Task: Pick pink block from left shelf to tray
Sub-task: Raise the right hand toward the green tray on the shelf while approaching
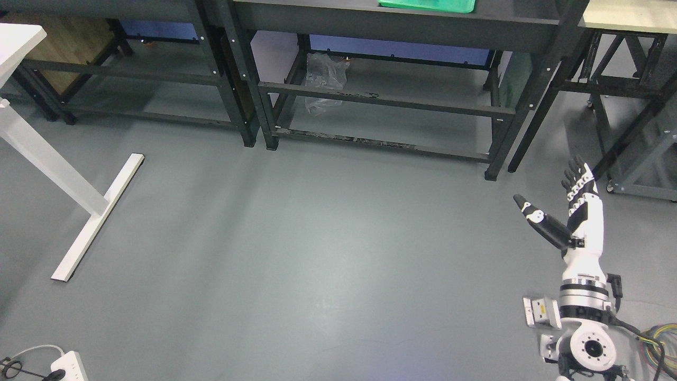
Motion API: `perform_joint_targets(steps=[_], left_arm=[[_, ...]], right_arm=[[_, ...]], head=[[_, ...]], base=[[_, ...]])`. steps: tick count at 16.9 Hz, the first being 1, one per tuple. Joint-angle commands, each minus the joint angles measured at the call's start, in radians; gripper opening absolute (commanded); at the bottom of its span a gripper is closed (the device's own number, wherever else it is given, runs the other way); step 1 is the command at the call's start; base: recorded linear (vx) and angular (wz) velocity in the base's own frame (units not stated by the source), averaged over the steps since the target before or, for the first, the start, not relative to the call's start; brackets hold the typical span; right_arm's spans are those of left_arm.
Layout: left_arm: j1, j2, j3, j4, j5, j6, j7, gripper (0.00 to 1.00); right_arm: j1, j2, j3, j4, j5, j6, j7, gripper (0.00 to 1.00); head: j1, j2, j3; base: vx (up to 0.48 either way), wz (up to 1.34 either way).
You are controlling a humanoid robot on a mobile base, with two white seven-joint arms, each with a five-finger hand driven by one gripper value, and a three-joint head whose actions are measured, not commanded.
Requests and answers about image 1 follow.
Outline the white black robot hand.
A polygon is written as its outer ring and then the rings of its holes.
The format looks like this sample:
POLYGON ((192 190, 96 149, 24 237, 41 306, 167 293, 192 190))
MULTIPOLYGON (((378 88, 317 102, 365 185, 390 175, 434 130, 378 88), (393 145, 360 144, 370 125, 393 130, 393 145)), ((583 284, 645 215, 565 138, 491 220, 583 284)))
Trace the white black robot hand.
POLYGON ((592 169, 576 155, 561 181, 568 202, 566 223, 546 214, 520 194, 513 196, 529 226, 561 252, 566 263, 562 279, 589 279, 605 283, 600 266, 603 253, 603 202, 592 169))

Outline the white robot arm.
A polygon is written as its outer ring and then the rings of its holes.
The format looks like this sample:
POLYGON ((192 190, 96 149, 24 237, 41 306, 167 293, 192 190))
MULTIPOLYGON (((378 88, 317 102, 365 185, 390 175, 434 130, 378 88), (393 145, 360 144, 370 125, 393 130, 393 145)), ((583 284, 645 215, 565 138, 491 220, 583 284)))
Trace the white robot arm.
POLYGON ((616 345, 608 335, 615 316, 609 293, 616 302, 623 296, 621 277, 609 273, 599 280, 566 279, 558 301, 548 296, 523 297, 530 328, 552 328, 560 335, 544 334, 538 340, 544 362, 556 364, 557 380, 573 380, 575 374, 604 380, 630 380, 626 366, 616 364, 616 345))

